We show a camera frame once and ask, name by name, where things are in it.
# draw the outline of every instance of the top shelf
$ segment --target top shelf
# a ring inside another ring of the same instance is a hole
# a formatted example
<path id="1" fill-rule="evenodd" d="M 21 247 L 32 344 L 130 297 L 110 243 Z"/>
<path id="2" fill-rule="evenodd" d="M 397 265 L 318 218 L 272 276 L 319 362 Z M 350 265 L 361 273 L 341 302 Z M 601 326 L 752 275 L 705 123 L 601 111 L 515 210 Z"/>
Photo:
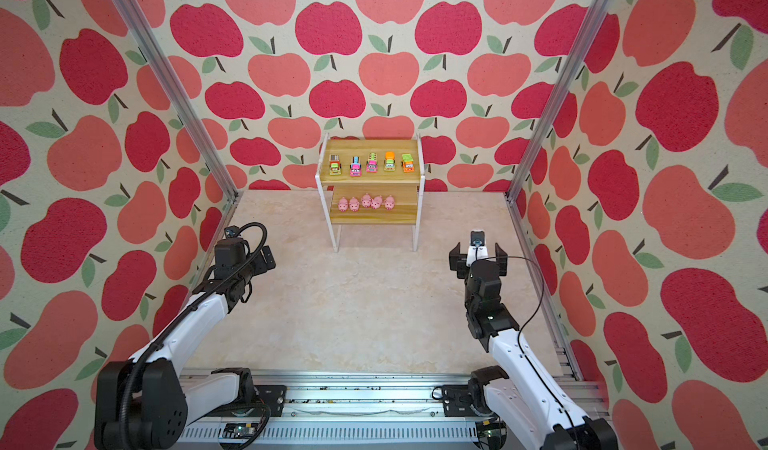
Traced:
<path id="1" fill-rule="evenodd" d="M 395 171 L 384 171 L 384 155 L 395 152 Z M 366 172 L 368 154 L 376 152 L 379 171 L 374 174 Z M 413 157 L 414 171 L 408 174 L 402 171 L 402 155 Z M 339 155 L 341 175 L 330 174 L 330 156 Z M 360 157 L 361 176 L 350 176 L 352 157 Z M 323 185 L 334 184 L 417 184 L 421 174 L 418 169 L 417 140 L 328 140 L 326 152 L 320 163 L 320 182 Z"/>

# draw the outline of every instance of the two-tier wooden shelf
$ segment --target two-tier wooden shelf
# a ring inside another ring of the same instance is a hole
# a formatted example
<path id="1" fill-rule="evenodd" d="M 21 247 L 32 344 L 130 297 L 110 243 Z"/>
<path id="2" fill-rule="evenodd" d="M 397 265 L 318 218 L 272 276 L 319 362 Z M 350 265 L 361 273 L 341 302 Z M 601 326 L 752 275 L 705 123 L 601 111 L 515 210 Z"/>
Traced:
<path id="1" fill-rule="evenodd" d="M 384 171 L 384 156 L 388 152 L 395 153 L 395 171 Z M 375 152 L 379 170 L 373 174 L 366 172 L 368 154 Z M 402 155 L 413 156 L 413 172 L 402 171 Z M 341 175 L 330 174 L 330 156 L 338 155 L 341 164 Z M 352 157 L 360 157 L 362 172 L 360 176 L 350 176 Z M 317 191 L 320 193 L 322 211 L 328 223 L 333 250 L 339 251 L 341 225 L 410 225 L 412 226 L 413 251 L 418 248 L 418 225 L 422 216 L 422 197 L 424 195 L 424 158 L 422 156 L 422 141 L 417 135 L 413 140 L 331 140 L 326 134 L 320 150 L 320 162 L 315 173 Z M 333 187 L 333 197 L 330 207 L 326 203 L 323 188 Z M 395 208 L 362 208 L 357 212 L 339 211 L 339 200 L 342 197 L 358 200 L 364 195 L 371 197 L 381 195 L 387 198 L 395 197 Z M 339 226 L 335 234 L 333 226 Z"/>

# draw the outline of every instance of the shelf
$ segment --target shelf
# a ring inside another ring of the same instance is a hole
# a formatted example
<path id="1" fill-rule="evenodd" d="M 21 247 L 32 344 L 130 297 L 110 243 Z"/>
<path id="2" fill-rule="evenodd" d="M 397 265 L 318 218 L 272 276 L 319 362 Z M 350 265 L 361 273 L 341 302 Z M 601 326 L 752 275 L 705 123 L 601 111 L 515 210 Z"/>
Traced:
<path id="1" fill-rule="evenodd" d="M 330 218 L 334 225 L 416 225 L 416 211 L 418 209 L 418 191 L 416 184 L 370 184 L 362 187 L 359 184 L 335 184 L 333 186 L 333 198 L 331 200 Z M 389 195 L 395 197 L 395 208 L 387 210 L 382 204 L 380 208 L 363 208 L 353 212 L 339 212 L 339 200 L 342 196 L 351 199 L 353 196 L 360 200 L 366 193 L 371 197 L 381 195 L 382 199 Z"/>
<path id="2" fill-rule="evenodd" d="M 388 151 L 395 152 L 396 168 L 395 171 L 391 172 L 384 171 L 384 155 Z M 379 171 L 374 174 L 366 172 L 366 159 L 371 152 L 376 152 L 376 158 L 379 162 Z M 415 169 L 408 174 L 402 171 L 401 162 L 403 154 L 410 154 L 413 157 Z M 341 175 L 330 174 L 331 155 L 339 155 L 342 168 Z M 350 176 L 352 157 L 360 157 L 360 165 L 362 166 L 361 176 Z M 421 176 L 418 168 L 418 143 L 416 140 L 328 140 L 326 152 L 322 156 L 320 182 L 323 186 L 338 184 L 418 184 L 419 177 Z"/>

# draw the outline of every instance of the patterned wall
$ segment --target patterned wall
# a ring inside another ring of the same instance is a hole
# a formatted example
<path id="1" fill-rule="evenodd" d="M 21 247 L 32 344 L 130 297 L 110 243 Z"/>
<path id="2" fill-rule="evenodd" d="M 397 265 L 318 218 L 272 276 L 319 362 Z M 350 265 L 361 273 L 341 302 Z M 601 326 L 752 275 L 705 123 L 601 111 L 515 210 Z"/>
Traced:
<path id="1" fill-rule="evenodd" d="M 626 450 L 765 448 L 768 0 L 608 21 L 518 196 L 529 243 Z"/>
<path id="2" fill-rule="evenodd" d="M 590 1 L 165 0 L 152 26 L 250 188 L 314 186 L 324 131 L 419 131 L 428 190 L 506 190 Z"/>
<path id="3" fill-rule="evenodd" d="M 175 316 L 224 202 L 109 0 L 0 3 L 0 448 L 86 448 L 98 370 Z"/>

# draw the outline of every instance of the toy truck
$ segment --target toy truck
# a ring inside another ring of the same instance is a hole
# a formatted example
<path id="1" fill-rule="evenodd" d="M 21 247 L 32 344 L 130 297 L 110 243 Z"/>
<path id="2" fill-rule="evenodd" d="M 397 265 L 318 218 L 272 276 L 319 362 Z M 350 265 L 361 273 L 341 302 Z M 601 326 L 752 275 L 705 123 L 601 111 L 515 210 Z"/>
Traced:
<path id="1" fill-rule="evenodd" d="M 376 153 L 371 152 L 368 155 L 368 167 L 366 168 L 366 172 L 370 174 L 375 174 L 379 171 L 379 163 L 376 161 Z"/>
<path id="2" fill-rule="evenodd" d="M 360 157 L 352 157 L 350 176 L 360 176 Z"/>
<path id="3" fill-rule="evenodd" d="M 407 174 L 414 171 L 413 157 L 411 157 L 410 154 L 402 155 L 402 171 L 404 171 Z"/>
<path id="4" fill-rule="evenodd" d="M 384 171 L 395 171 L 395 152 L 387 152 L 384 154 Z"/>
<path id="5" fill-rule="evenodd" d="M 331 155 L 331 175 L 341 175 L 341 162 L 339 162 L 338 155 Z"/>

